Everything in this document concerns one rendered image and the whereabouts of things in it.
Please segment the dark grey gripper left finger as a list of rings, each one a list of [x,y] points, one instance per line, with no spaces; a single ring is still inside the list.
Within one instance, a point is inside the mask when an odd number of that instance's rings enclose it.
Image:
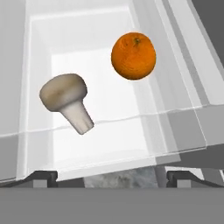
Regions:
[[[54,188],[57,187],[56,171],[35,171],[27,178],[9,183],[8,187]]]

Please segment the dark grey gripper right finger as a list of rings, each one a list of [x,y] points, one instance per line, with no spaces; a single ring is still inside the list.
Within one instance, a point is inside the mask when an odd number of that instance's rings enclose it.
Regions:
[[[221,185],[210,181],[202,180],[190,171],[168,171],[166,173],[166,186],[170,188],[221,188]]]

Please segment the beige mushroom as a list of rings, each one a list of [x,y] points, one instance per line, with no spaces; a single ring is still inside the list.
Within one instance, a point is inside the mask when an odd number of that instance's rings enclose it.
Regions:
[[[39,98],[51,112],[60,112],[80,134],[94,127],[84,106],[88,93],[85,81],[76,73],[65,73],[50,79],[39,91]]]

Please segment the orange tangerine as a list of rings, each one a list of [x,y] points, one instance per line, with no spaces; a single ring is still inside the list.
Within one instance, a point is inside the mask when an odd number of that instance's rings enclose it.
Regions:
[[[123,34],[113,45],[111,64],[123,78],[140,80],[149,75],[157,61],[151,40],[140,32]]]

